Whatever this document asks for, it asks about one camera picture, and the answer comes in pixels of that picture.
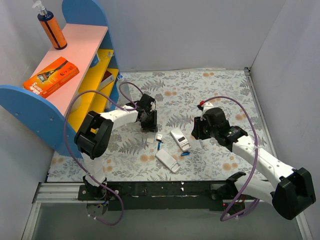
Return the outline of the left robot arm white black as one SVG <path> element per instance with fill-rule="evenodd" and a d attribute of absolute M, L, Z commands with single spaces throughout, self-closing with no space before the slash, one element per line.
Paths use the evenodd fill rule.
<path fill-rule="evenodd" d="M 112 131 L 136 122 L 140 123 L 144 132 L 158 131 L 156 100 L 145 93 L 140 100 L 126 103 L 123 109 L 104 113 L 90 111 L 78 129 L 74 143 L 82 155 L 87 171 L 83 181 L 86 192 L 95 200 L 101 200 L 107 194 L 106 187 L 102 184 L 107 179 L 100 156 L 107 150 Z"/>

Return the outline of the white slim remote control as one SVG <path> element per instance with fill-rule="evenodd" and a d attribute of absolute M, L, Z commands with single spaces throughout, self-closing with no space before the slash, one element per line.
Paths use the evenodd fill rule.
<path fill-rule="evenodd" d="M 170 135 L 173 137 L 182 152 L 188 152 L 192 146 L 182 133 L 181 129 L 176 127 L 170 131 Z"/>

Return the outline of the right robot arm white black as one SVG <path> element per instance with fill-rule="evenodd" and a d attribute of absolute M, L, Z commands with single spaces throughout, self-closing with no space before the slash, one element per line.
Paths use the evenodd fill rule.
<path fill-rule="evenodd" d="M 262 148 L 239 126 L 231 126 L 223 110 L 207 102 L 198 105 L 201 116 L 194 119 L 191 132 L 196 140 L 214 138 L 220 146 L 243 158 L 260 172 L 265 180 L 251 180 L 246 184 L 244 172 L 230 176 L 214 192 L 237 199 L 241 195 L 269 203 L 285 219 L 292 220 L 316 202 L 313 180 L 305 168 L 295 169 Z"/>

